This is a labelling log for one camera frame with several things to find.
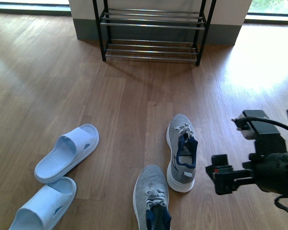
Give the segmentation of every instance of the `white wall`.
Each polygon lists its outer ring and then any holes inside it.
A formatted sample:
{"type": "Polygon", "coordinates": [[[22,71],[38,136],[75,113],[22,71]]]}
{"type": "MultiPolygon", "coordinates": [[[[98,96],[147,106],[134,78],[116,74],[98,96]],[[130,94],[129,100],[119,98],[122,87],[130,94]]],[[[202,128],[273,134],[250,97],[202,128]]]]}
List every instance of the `white wall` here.
{"type": "MultiPolygon", "coordinates": [[[[242,25],[252,0],[217,0],[212,24],[242,25]]],[[[92,0],[69,0],[74,19],[95,19],[92,0]]],[[[103,0],[97,0],[98,10],[103,10],[103,0]]],[[[208,16],[207,0],[205,15],[208,16]]],[[[198,11],[196,0],[108,0],[109,8],[156,9],[176,11],[198,11]]]]}

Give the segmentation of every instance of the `sneaker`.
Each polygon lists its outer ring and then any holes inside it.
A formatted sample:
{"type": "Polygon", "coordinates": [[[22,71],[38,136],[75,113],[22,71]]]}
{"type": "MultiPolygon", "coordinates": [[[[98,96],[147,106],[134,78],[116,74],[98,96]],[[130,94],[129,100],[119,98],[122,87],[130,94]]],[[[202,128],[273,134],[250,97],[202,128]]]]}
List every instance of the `sneaker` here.
{"type": "Polygon", "coordinates": [[[175,191],[186,193],[194,186],[197,140],[190,120],[178,114],[168,126],[167,142],[171,149],[168,164],[168,185],[175,191]]]}
{"type": "Polygon", "coordinates": [[[146,166],[133,191],[133,209],[139,230],[170,230],[168,185],[157,165],[146,166]]]}

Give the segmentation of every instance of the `window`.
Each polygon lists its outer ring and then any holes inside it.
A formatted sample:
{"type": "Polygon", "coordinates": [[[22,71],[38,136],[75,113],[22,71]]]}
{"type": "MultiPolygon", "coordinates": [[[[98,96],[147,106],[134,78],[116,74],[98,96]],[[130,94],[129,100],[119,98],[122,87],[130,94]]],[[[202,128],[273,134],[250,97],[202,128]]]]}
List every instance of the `window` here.
{"type": "Polygon", "coordinates": [[[253,13],[288,15],[288,0],[253,0],[249,14],[253,13]]]}
{"type": "Polygon", "coordinates": [[[69,5],[68,0],[0,0],[0,2],[23,3],[23,4],[69,5]]]}

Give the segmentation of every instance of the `gray baseboard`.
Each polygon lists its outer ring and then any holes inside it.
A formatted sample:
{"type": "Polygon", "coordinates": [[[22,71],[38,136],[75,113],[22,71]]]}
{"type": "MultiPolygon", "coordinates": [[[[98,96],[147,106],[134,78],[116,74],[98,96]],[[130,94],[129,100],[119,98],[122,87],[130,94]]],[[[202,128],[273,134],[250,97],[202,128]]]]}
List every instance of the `gray baseboard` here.
{"type": "MultiPolygon", "coordinates": [[[[77,38],[80,40],[97,40],[97,26],[95,20],[73,19],[77,38]]],[[[206,44],[235,45],[240,25],[218,25],[211,24],[206,44]]],[[[107,34],[105,26],[102,26],[103,35],[107,34]]],[[[112,38],[115,39],[137,39],[155,41],[180,41],[192,42],[194,31],[192,30],[171,30],[167,28],[140,28],[127,26],[111,27],[112,38]]]]}

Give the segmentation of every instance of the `wooden floor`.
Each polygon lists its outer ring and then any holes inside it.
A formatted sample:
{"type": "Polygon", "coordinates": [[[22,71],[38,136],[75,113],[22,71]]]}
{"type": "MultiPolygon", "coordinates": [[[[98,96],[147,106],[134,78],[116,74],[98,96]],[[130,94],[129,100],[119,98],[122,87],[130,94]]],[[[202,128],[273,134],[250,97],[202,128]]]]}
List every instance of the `wooden floor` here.
{"type": "Polygon", "coordinates": [[[254,152],[230,120],[245,109],[288,124],[288,26],[244,25],[235,46],[207,45],[196,67],[102,62],[98,42],[76,39],[71,17],[0,14],[0,230],[43,186],[34,168],[58,136],[85,123],[100,142],[67,174],[77,194],[54,229],[138,229],[136,179],[148,164],[166,172],[166,129],[180,113],[199,147],[194,188],[169,190],[172,230],[288,230],[276,194],[248,185],[219,196],[205,173],[212,155],[228,154],[238,170],[254,152]]]}

